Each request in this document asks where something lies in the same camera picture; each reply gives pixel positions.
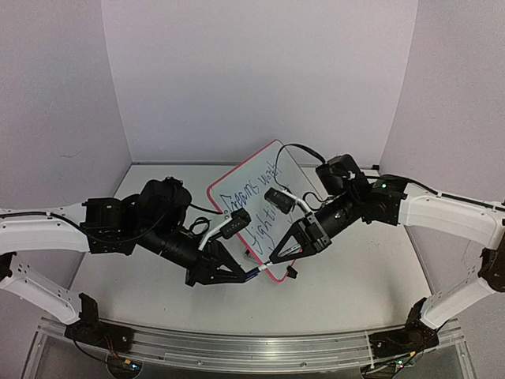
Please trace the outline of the dark blue marker cap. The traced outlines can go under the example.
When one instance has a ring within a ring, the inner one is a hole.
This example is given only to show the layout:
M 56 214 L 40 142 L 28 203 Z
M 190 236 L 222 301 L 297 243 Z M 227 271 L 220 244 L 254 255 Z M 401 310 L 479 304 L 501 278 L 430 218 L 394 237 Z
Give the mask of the dark blue marker cap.
M 249 280 L 252 280 L 254 279 L 255 277 L 257 277 L 258 275 L 260 274 L 260 271 L 258 268 L 255 268 L 255 269 L 252 269 L 252 270 L 249 270 L 246 274 L 245 274 L 245 278 L 244 278 L 244 281 L 247 282 Z

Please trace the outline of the white marker pen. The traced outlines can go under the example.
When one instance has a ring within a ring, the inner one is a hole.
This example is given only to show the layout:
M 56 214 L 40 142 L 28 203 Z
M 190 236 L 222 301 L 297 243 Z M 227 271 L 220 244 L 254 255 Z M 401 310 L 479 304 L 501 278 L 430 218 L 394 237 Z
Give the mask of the white marker pen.
M 267 269 L 267 268 L 269 268 L 270 266 L 272 266 L 272 263 L 271 263 L 271 262 L 265 262 L 264 264 L 262 264 L 262 265 L 258 266 L 258 267 L 256 268 L 256 270 L 257 270 L 258 272 L 261 272 L 261 271 L 263 271 L 263 270 L 266 270 L 266 269 Z

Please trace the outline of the pink framed whiteboard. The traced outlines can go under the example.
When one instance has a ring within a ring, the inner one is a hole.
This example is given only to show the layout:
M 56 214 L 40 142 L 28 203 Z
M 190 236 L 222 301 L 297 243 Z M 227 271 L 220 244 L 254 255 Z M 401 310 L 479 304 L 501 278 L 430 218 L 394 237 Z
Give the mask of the pink framed whiteboard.
M 298 197 L 320 193 L 282 142 L 274 140 L 208 187 L 208 198 L 217 210 L 248 212 L 251 222 L 238 237 L 260 265 L 268 261 L 291 224 L 303 216 L 299 208 L 285 215 L 264 199 L 270 188 L 281 190 L 281 185 Z

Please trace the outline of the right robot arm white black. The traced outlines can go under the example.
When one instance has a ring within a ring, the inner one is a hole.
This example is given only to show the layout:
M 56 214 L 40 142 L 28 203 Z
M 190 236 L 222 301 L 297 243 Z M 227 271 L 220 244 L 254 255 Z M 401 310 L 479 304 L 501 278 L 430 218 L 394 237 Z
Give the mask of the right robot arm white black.
M 426 227 L 467 238 L 483 247 L 479 269 L 469 268 L 461 282 L 416 302 L 401 328 L 369 336 L 374 357 L 420 353 L 436 347 L 438 332 L 446 321 L 481 299 L 504 291 L 502 204 L 444 193 L 392 174 L 370 182 L 348 154 L 322 163 L 316 174 L 330 197 L 317 211 L 286 190 L 270 189 L 265 194 L 265 199 L 284 214 L 295 206 L 304 212 L 275 247 L 270 263 L 316 255 L 358 220 Z

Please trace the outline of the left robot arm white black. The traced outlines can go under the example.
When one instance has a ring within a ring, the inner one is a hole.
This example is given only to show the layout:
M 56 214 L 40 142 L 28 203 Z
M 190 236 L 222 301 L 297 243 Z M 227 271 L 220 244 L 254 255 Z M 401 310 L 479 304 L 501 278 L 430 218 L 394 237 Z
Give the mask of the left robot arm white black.
M 223 245 L 251 222 L 243 209 L 220 214 L 215 226 L 205 217 L 185 227 L 191 193 L 176 178 L 148 181 L 124 199 L 90 198 L 61 208 L 1 212 L 1 288 L 45 310 L 65 325 L 76 343 L 126 353 L 133 330 L 99 318 L 97 301 L 40 275 L 19 254 L 65 250 L 130 256 L 140 246 L 185 269 L 185 284 L 244 283 L 250 274 Z

